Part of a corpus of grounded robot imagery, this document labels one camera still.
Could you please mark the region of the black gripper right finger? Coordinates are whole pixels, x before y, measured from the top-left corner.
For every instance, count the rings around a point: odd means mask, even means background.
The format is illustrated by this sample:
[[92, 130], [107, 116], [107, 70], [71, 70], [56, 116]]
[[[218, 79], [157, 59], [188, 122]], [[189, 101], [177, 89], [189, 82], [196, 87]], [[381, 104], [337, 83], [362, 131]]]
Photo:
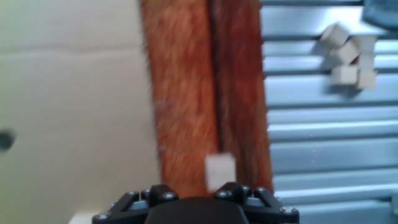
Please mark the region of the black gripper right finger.
[[213, 198], [237, 205], [249, 223], [299, 224], [299, 211], [283, 206], [281, 200], [264, 187], [251, 189], [238, 182], [227, 182]]

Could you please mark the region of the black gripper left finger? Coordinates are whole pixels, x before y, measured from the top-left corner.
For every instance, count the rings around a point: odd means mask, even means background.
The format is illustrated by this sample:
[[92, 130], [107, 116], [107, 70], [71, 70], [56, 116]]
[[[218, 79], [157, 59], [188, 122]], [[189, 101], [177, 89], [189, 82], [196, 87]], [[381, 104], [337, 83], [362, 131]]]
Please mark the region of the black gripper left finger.
[[127, 192], [108, 211], [93, 215], [92, 224], [143, 224], [152, 208], [178, 199], [178, 194], [165, 184]]

